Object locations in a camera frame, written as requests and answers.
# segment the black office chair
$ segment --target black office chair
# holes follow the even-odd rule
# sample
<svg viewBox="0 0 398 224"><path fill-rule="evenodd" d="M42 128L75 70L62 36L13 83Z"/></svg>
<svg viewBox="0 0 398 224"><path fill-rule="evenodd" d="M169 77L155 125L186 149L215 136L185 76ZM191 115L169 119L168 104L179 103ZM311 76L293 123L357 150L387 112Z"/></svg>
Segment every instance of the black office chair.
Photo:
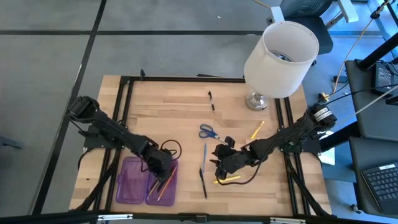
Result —
<svg viewBox="0 0 398 224"><path fill-rule="evenodd" d="M358 15L350 0L339 0L341 13L326 24L320 17L332 4L333 0L283 0L280 9L286 21L297 22L309 28L319 41L319 53L331 52L333 41L328 29L343 17L346 22L358 21Z"/></svg>

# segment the black keyboard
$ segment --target black keyboard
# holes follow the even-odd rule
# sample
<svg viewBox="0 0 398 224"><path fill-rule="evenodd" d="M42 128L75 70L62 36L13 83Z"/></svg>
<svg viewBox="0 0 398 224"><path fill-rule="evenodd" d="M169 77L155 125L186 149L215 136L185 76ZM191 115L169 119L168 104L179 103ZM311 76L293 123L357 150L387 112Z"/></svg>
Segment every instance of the black keyboard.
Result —
<svg viewBox="0 0 398 224"><path fill-rule="evenodd" d="M398 207L398 162L364 170L362 176L380 210L386 214L398 215L398 210L395 209Z"/></svg>

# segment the wooden tabletop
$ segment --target wooden tabletop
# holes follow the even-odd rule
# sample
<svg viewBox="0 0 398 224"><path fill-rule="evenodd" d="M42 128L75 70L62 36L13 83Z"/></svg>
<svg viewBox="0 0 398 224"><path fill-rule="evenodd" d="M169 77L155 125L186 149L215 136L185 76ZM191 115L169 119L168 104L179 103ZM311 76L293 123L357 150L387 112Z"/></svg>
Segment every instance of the wooden tabletop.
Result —
<svg viewBox="0 0 398 224"><path fill-rule="evenodd" d="M108 116L113 108L118 92L119 76L104 76L99 91L98 102ZM213 114L208 91L213 95L216 113ZM268 138L278 129L275 102L270 99L265 110L251 111L244 104L244 97L250 88L244 83L210 82L134 82L132 100L127 125L135 134L149 136L158 144L175 139L182 145L182 156L178 160L177 193L175 204L171 207L130 205L115 201L113 194L112 212L143 213L208 213L212 215L292 215L289 188L283 154L275 150L266 160L252 182L247 185L220 186L213 184L216 167L209 159L216 159L211 153L219 142L215 139L198 137L199 126L209 124L221 136L231 136L236 141L235 149L249 143L250 137L262 120L265 121L257 138ZM307 108L304 92L300 87L291 97L290 103L294 120L301 117ZM203 147L207 142L206 169L204 177L208 199L198 175L203 161ZM70 208L79 206L98 181L104 149L94 149L87 154L80 166ZM124 149L119 164L126 156L132 156ZM327 212L331 212L326 194L322 169L317 158L311 154L301 155L305 183L317 202ZM238 181L248 180L255 168L245 167L234 175L241 175ZM108 186L104 188L100 208L104 208L104 199ZM301 204L296 186L297 202Z"/></svg>

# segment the purple plastic tray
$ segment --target purple plastic tray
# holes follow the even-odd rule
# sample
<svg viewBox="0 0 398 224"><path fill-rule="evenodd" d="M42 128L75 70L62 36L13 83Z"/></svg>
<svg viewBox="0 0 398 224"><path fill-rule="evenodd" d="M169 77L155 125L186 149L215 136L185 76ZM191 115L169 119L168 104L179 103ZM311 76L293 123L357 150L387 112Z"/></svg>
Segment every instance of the purple plastic tray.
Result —
<svg viewBox="0 0 398 224"><path fill-rule="evenodd" d="M118 175L118 189L116 191L117 203L141 204L144 201L148 171L141 172L141 159L126 157Z"/></svg>
<svg viewBox="0 0 398 224"><path fill-rule="evenodd" d="M172 206L174 204L175 191L177 188L178 161L173 161L172 168L177 169L177 170L175 170L175 173L174 173L172 179L170 180L170 183L167 186L162 198L160 198L160 200L157 201L162 190L160 190L158 192L157 189L155 189L149 197L148 196L145 197L146 204L157 205L157 206ZM150 187L152 186L154 181L156 181L155 176L153 174L149 174L148 184L146 186L145 195L149 195Z"/></svg>

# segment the white lamp shade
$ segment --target white lamp shade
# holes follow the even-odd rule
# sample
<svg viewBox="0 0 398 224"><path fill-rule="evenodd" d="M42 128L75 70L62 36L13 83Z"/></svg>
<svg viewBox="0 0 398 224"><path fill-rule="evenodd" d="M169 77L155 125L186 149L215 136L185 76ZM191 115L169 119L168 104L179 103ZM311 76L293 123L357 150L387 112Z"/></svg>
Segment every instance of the white lamp shade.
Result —
<svg viewBox="0 0 398 224"><path fill-rule="evenodd" d="M310 29L296 22L273 23L244 64L246 83L269 98L290 96L300 86L318 51L318 39Z"/></svg>

